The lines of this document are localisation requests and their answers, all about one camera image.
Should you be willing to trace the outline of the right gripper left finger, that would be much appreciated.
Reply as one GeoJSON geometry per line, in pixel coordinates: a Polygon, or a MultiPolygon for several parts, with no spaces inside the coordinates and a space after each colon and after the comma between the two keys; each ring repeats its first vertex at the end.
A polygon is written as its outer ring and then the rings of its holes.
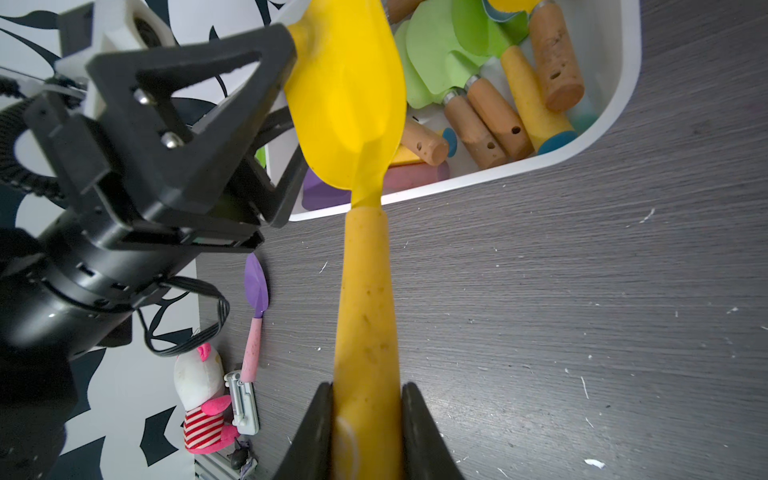
{"type": "Polygon", "coordinates": [[[332,415],[332,384],[323,382],[318,386],[274,480],[331,478],[332,415]]]}

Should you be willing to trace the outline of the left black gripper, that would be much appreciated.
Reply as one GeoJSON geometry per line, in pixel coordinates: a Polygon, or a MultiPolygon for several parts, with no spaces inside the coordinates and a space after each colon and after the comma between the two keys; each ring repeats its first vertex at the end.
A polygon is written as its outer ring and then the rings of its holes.
{"type": "Polygon", "coordinates": [[[100,54],[106,103],[92,120],[45,92],[1,114],[1,179],[66,204],[40,236],[1,233],[1,475],[40,479],[65,442],[70,363],[128,342],[130,317],[171,288],[217,297],[181,270],[204,251],[242,251],[281,228],[308,170],[297,145],[279,181],[256,152],[294,123],[270,109],[297,60],[287,26],[209,43],[100,54]],[[176,92],[255,65],[198,131],[176,92]]]}

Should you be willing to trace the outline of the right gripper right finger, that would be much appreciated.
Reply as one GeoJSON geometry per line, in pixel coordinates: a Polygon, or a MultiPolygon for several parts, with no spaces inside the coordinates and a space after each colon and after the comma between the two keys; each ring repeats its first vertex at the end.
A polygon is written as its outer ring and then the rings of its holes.
{"type": "Polygon", "coordinates": [[[406,479],[464,478],[414,382],[402,387],[402,431],[406,479]]]}

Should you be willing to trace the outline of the purple pointed shovel pink handle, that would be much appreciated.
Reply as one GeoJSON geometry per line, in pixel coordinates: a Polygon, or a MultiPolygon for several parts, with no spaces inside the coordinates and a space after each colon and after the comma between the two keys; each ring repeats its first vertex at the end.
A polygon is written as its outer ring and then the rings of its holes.
{"type": "Polygon", "coordinates": [[[244,269],[244,291],[249,305],[254,310],[245,348],[241,381],[255,381],[261,346],[263,316],[269,307],[269,291],[264,270],[254,253],[248,255],[244,269]]]}

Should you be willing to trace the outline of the yellow toy shovel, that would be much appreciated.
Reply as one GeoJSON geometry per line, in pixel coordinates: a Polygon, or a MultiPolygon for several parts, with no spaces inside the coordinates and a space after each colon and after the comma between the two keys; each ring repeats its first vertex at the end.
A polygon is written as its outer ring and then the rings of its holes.
{"type": "Polygon", "coordinates": [[[383,180],[406,120],[404,73],[378,1],[312,1],[289,28],[285,87],[312,171],[351,194],[334,357],[331,473],[404,474],[400,368],[383,180]]]}

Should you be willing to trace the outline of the green shovel wooden handle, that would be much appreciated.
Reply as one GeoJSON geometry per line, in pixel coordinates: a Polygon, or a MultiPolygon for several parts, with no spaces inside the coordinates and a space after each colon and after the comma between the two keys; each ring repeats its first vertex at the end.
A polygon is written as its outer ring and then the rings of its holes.
{"type": "Polygon", "coordinates": [[[460,45],[450,1],[424,1],[416,8],[407,26],[406,49],[478,168],[489,169],[533,154],[520,116],[481,75],[485,60],[460,45]]]}

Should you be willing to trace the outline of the white plastic storage box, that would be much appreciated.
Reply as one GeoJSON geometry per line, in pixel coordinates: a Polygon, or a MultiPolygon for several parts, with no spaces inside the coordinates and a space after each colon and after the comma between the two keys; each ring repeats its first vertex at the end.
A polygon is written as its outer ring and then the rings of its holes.
{"type": "Polygon", "coordinates": [[[412,146],[384,204],[561,163],[618,119],[642,58],[636,1],[424,1],[393,25],[412,146]]]}

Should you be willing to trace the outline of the green pointed shovel yellow handle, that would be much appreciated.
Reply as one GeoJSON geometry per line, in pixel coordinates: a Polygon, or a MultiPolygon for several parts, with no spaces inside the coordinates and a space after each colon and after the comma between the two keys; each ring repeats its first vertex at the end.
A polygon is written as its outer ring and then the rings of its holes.
{"type": "Polygon", "coordinates": [[[585,83],[561,7],[554,1],[513,1],[520,9],[493,21],[480,1],[453,1],[452,23],[469,53],[494,57],[538,154],[577,138],[566,117],[584,97],[585,83]]]}

